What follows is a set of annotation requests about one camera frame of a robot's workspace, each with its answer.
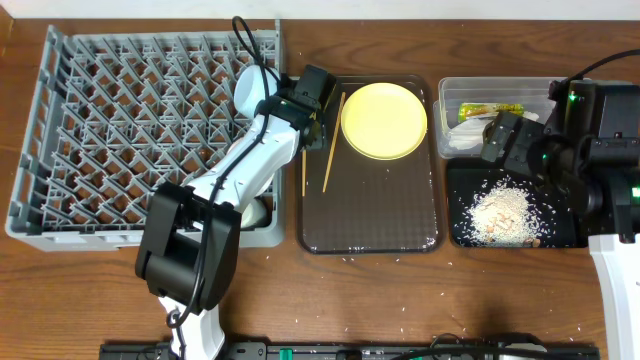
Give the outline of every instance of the white wall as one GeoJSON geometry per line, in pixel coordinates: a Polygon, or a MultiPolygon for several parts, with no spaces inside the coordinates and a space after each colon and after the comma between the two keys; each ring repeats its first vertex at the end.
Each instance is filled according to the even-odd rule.
{"type": "Polygon", "coordinates": [[[14,18],[640,20],[640,0],[0,0],[14,18]]]}

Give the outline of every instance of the wooden stick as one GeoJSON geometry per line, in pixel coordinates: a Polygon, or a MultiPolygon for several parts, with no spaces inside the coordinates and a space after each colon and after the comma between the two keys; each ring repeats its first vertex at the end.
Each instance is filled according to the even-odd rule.
{"type": "Polygon", "coordinates": [[[340,132],[340,120],[342,118],[342,107],[344,106],[344,99],[347,96],[346,93],[342,93],[340,99],[340,109],[338,110],[338,118],[336,119],[336,128],[333,130],[333,140],[331,141],[331,150],[329,151],[329,162],[327,163],[327,171],[324,173],[324,185],[322,185],[322,192],[327,191],[327,183],[329,182],[329,173],[331,172],[331,164],[333,163],[333,151],[336,149],[336,141],[338,140],[338,132],[340,132]]]}
{"type": "Polygon", "coordinates": [[[302,150],[302,197],[307,189],[307,150],[302,150]]]}

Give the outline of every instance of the dish rack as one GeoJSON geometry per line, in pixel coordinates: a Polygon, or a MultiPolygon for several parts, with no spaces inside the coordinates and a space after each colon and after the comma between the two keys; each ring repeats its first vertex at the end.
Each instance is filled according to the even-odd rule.
{"type": "MultiPolygon", "coordinates": [[[[283,68],[279,22],[254,37],[283,68]]],[[[253,58],[233,32],[66,36],[50,26],[6,231],[43,251],[115,250],[142,239],[163,182],[185,185],[225,156],[251,120],[233,90],[253,58]]],[[[240,246],[284,238],[282,170],[264,193],[271,223],[240,246]]],[[[178,230],[200,239],[197,230],[178,230]]]]}

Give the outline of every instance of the wooden table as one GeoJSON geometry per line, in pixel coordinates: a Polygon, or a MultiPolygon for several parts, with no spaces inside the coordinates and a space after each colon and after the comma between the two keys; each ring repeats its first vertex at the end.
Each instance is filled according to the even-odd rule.
{"type": "MultiPolygon", "coordinates": [[[[0,219],[14,179],[48,24],[63,32],[206,31],[228,21],[0,21],[0,219]]],[[[271,27],[270,21],[251,22],[271,27]]],[[[437,96],[447,76],[566,76],[640,43],[635,22],[284,21],[287,70],[307,63],[336,74],[415,73],[437,96]]],[[[637,59],[593,73],[638,82],[637,59]]],[[[600,286],[587,249],[461,249],[429,255],[313,256],[295,237],[293,168],[287,237],[243,249],[221,307],[227,333],[274,342],[429,343],[453,332],[481,338],[530,332],[587,343],[606,358],[600,286]]],[[[160,341],[165,315],[134,276],[136,249],[42,253],[0,241],[0,356],[92,359],[104,342],[160,341]]]]}

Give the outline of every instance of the yellow bowl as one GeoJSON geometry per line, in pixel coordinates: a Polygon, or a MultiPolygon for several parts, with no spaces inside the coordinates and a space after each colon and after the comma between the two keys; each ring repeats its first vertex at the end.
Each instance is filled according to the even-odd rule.
{"type": "Polygon", "coordinates": [[[410,154],[427,133],[427,113],[402,86],[377,83],[353,93],[342,109],[342,131],[361,154],[393,160],[410,154]]]}

